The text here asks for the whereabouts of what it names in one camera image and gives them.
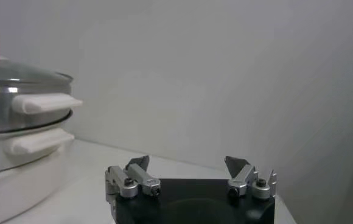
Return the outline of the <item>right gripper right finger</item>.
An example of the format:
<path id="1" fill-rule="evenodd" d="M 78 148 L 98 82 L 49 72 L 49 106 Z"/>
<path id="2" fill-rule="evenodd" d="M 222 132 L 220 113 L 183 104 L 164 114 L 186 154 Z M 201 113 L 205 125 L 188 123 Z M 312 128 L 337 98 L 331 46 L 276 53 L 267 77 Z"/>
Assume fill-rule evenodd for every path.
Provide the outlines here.
<path id="1" fill-rule="evenodd" d="M 256 167 L 245 159 L 225 156 L 224 161 L 231 175 L 228 180 L 228 195 L 231 198 L 244 197 L 247 191 L 258 200 L 275 198 L 278 178 L 274 170 L 264 179 L 259 176 Z"/>

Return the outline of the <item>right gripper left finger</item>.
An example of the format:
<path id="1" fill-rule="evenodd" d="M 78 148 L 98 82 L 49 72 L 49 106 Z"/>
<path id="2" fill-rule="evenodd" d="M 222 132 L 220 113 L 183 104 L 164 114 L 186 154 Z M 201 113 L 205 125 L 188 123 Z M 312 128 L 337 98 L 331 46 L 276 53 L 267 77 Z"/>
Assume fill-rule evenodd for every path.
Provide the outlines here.
<path id="1" fill-rule="evenodd" d="M 161 193 L 161 181 L 147 173 L 150 157 L 131 159 L 125 168 L 110 166 L 105 171 L 105 191 L 110 197 L 135 198 L 139 188 L 143 194 L 157 197 Z"/>

